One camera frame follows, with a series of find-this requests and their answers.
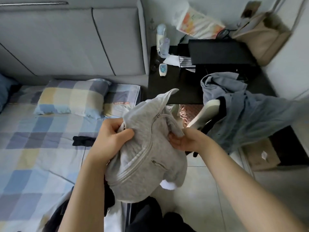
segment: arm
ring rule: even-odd
[[[176,149],[199,153],[248,231],[308,231],[288,208],[261,187],[211,138],[196,129],[183,131],[185,136],[182,138],[170,134],[170,143]]]
[[[122,122],[121,118],[103,121],[81,167],[58,232],[104,231],[106,165],[134,136],[132,129],[116,133]]]

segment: desk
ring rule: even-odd
[[[189,56],[187,44],[180,44],[179,46],[170,46],[170,54],[181,56]],[[153,65],[158,60],[160,63],[164,61],[157,54],[155,46],[151,47],[150,52],[150,74],[148,79],[147,99],[155,98],[158,94],[166,93],[167,91],[177,88],[179,91],[173,94],[168,104],[203,104],[203,91],[200,85],[201,79],[206,76],[206,73],[192,73],[185,69],[180,69],[176,66],[168,65],[168,72],[165,77],[159,74],[159,67],[152,73]],[[221,66],[211,65],[207,66],[207,72],[224,72],[233,71],[235,66]],[[248,78],[248,87],[251,93],[262,93],[265,95],[275,96],[268,79],[265,77],[260,67],[252,67],[252,69],[245,71],[239,68],[240,73],[245,73]]]

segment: cardboard box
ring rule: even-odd
[[[280,159],[268,138],[245,145],[242,149],[252,171],[269,170],[280,164]]]

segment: hand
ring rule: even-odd
[[[180,138],[173,133],[169,133],[170,144],[173,148],[181,151],[200,152],[205,142],[210,139],[197,129],[184,128],[182,131],[184,136]]]
[[[88,156],[92,156],[96,161],[102,161],[104,164],[107,164],[117,154],[123,144],[134,136],[133,129],[125,129],[120,133],[116,133],[122,123],[122,118],[103,121],[98,137]]]

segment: bottle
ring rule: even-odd
[[[170,48],[170,39],[164,37],[159,41],[159,56],[161,58],[166,58],[168,56],[168,50]]]
[[[157,26],[157,53],[159,54],[160,39],[166,37],[166,26],[161,23]]]

